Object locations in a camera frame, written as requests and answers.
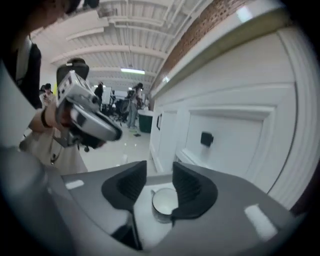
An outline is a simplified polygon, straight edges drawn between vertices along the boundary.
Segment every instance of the ceiling light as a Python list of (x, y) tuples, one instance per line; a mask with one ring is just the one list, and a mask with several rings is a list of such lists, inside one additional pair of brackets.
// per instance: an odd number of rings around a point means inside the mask
[(238, 9), (236, 11), (236, 14), (242, 23), (245, 23), (248, 20), (251, 20), (253, 18), (252, 13), (249, 11), (248, 7), (246, 6), (243, 6), (242, 8)]
[(130, 69), (130, 68), (121, 68), (121, 72), (135, 73), (135, 74), (141, 74), (141, 75), (145, 74), (145, 72), (143, 70)]
[(167, 76), (164, 79), (162, 79), (162, 82), (168, 83), (169, 81), (170, 81), (170, 79)]

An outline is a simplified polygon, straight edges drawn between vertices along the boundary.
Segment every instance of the hand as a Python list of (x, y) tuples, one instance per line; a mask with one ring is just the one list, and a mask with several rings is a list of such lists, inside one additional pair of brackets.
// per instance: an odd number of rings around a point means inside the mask
[(50, 100), (48, 98), (43, 98), (43, 102), (48, 105), (50, 103)]
[(56, 111), (57, 106), (55, 102), (50, 102), (45, 110), (45, 121), (46, 123), (58, 130), (62, 131), (65, 127), (68, 127), (71, 124), (71, 117), (70, 117), (70, 108), (66, 108), (61, 116), (60, 123), (56, 121)]

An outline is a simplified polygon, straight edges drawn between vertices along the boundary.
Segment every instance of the glossy white floor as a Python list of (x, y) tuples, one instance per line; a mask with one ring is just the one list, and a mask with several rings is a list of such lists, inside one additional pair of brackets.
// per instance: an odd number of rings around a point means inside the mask
[(131, 132), (125, 123), (122, 124), (122, 138), (119, 141), (108, 142), (98, 149), (90, 148), (89, 152), (85, 152), (84, 148), (80, 148), (82, 159), (89, 172), (99, 171), (106, 168), (116, 167), (127, 162), (135, 162), (147, 160), (147, 175), (156, 175), (155, 165), (152, 159), (149, 159), (149, 143), (150, 134), (140, 132), (139, 128), (136, 132)]

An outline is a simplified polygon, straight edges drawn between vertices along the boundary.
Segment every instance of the ceiling beam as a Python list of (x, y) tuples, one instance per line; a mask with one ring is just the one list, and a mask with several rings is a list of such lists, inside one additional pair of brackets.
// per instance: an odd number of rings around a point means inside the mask
[(143, 85), (150, 86), (151, 82), (143, 81), (143, 80), (133, 80), (129, 78), (118, 78), (118, 77), (106, 77), (106, 76), (88, 76), (89, 80), (97, 80), (97, 81), (115, 81), (115, 82), (126, 82), (128, 84), (142, 83)]
[[(175, 34), (175, 42), (173, 42), (173, 44), (171, 45), (171, 47), (168, 49), (168, 52), (171, 53), (173, 51), (173, 49), (176, 47), (176, 45), (178, 44), (178, 42), (180, 41), (180, 39), (182, 38), (182, 36), (185, 34), (185, 32), (187, 31), (187, 29), (192, 25), (192, 23), (195, 21), (195, 19), (205, 10), (205, 8), (208, 7), (209, 4), (212, 3), (212, 0), (199, 0), (195, 6), (193, 7), (193, 9), (190, 11), (189, 15), (184, 19), (184, 21), (182, 22), (182, 24), (180, 25), (179, 29), (177, 30), (176, 34)], [(152, 86), (151, 88), (153, 88), (153, 86), (155, 85), (155, 81), (157, 80), (158, 75), (160, 74), (163, 66), (165, 65), (167, 58), (164, 59), (162, 61), (162, 64), (160, 65), (160, 68), (158, 69), (157, 75), (156, 77), (153, 79), (152, 82)]]
[[(135, 54), (142, 54), (142, 55), (148, 55), (148, 56), (154, 56), (160, 59), (166, 59), (168, 54), (153, 50), (153, 49), (146, 49), (144, 47), (138, 47), (138, 46), (130, 46), (130, 51)], [(94, 53), (101, 53), (101, 52), (129, 52), (129, 47), (127, 45), (95, 45), (95, 46), (89, 46), (84, 47), (72, 51), (65, 52), (63, 54), (60, 54), (56, 57), (54, 57), (50, 63), (55, 63), (58, 61), (61, 61), (65, 58), (72, 58), (78, 55), (85, 55), (85, 54), (94, 54)]]
[[(147, 3), (147, 4), (153, 4), (157, 6), (163, 6), (163, 7), (169, 7), (171, 2), (175, 0), (130, 0), (130, 2), (140, 2), (140, 3)], [(100, 4), (104, 2), (119, 2), (119, 0), (100, 0)], [(190, 13), (190, 10), (187, 8), (183, 7), (181, 9), (181, 12), (188, 15)]]
[(165, 20), (154, 19), (154, 18), (147, 18), (147, 17), (140, 17), (140, 16), (110, 16), (108, 17), (109, 23), (116, 24), (117, 22), (124, 22), (124, 23), (144, 23), (147, 25), (160, 27), (162, 28), (165, 24)]
[(94, 35), (94, 34), (98, 34), (98, 33), (103, 33), (105, 31), (104, 27), (96, 27), (96, 28), (92, 28), (92, 29), (88, 29), (88, 30), (83, 30), (81, 32), (77, 32), (74, 33), (72, 35), (69, 35), (65, 38), (65, 40), (70, 41), (73, 39), (77, 39), (77, 38), (81, 38), (81, 37), (85, 37), (85, 36), (89, 36), (89, 35)]
[[(95, 72), (121, 72), (121, 67), (109, 67), (109, 66), (97, 66), (97, 67), (90, 67), (90, 71)], [(157, 73), (150, 72), (150, 71), (144, 71), (146, 76), (155, 77)]]
[(131, 30), (142, 30), (142, 31), (148, 31), (151, 33), (157, 33), (159, 35), (165, 36), (165, 37), (169, 37), (169, 38), (174, 38), (173, 34), (168, 34), (165, 32), (161, 32), (159, 30), (155, 30), (155, 29), (150, 29), (150, 28), (146, 28), (146, 27), (142, 27), (142, 26), (131, 26), (131, 25), (117, 25), (114, 24), (114, 27), (117, 29), (131, 29)]

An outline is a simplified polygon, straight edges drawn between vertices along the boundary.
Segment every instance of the wrist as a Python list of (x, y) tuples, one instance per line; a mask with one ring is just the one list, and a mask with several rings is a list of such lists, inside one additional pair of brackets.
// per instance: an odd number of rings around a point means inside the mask
[(53, 125), (51, 124), (51, 122), (49, 121), (50, 118), (48, 118), (48, 109), (45, 108), (42, 113), (41, 113), (41, 122), (42, 122), (42, 125), (45, 127), (45, 128), (52, 128)]

